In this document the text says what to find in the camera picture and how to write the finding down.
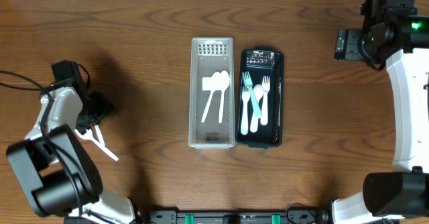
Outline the white plastic fork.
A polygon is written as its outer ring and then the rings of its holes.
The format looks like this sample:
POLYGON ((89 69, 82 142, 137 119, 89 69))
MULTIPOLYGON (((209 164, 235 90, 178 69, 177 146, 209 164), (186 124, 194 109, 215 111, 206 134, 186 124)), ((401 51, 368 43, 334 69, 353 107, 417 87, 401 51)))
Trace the white plastic fork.
POLYGON ((243 108, 242 108, 240 131, 242 135, 247 135, 249 132, 248 102, 250 100, 250 93, 246 86, 242 88, 241 100, 243 102, 243 108))
POLYGON ((251 103, 253 107, 253 113, 255 114, 256 118, 261 118, 262 113, 259 106, 259 103, 257 102, 254 90, 253 90, 253 82, 251 80, 251 76, 249 72, 243 72, 243 83, 247 90, 249 91, 251 103))
POLYGON ((262 89, 263 89, 263 103, 262 103, 261 124, 267 125, 267 122, 268 122, 268 93, 270 91, 270 77, 269 76, 263 77, 262 89))

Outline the dark green plastic basket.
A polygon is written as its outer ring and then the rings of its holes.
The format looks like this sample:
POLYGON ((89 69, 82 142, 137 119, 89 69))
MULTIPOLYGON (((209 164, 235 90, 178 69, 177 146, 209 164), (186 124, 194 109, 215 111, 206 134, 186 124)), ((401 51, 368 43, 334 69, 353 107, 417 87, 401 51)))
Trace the dark green plastic basket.
POLYGON ((283 103, 284 103, 284 55, 270 48, 246 49, 241 53, 239 71, 239 92, 236 107, 235 141, 250 148, 275 148, 282 144, 283 103), (249 132, 242 135, 241 116, 243 102, 241 100, 243 72, 249 72, 253 82, 253 90, 262 113, 264 76, 270 77, 268 93, 268 122, 261 124, 261 118, 253 117, 251 98, 248 102, 249 132))

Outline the clear plastic perforated basket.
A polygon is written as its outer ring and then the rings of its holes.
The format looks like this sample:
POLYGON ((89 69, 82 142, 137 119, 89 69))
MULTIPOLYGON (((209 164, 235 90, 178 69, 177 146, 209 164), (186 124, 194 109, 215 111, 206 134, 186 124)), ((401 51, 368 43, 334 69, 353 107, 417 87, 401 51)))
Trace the clear plastic perforated basket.
POLYGON ((193 38, 190 57, 188 145, 229 149, 235 145, 232 38, 193 38))

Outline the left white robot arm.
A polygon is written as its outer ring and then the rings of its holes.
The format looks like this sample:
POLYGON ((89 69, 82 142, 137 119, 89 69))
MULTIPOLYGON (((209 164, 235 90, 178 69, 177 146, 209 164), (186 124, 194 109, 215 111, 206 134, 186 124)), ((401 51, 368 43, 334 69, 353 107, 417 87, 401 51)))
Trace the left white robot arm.
POLYGON ((103 187, 101 175, 75 135, 85 86, 72 79, 41 89, 42 108, 7 160, 32 208, 65 223, 143 223, 131 199, 103 187))

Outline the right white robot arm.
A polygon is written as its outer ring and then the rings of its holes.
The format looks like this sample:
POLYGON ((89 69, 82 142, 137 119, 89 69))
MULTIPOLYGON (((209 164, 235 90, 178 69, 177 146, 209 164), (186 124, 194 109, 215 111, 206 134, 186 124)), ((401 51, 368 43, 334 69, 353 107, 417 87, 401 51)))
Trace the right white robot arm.
POLYGON ((376 223, 428 216, 428 18, 372 19, 352 44, 393 91, 395 154, 391 172, 366 175, 363 189, 331 204, 332 223, 376 223))

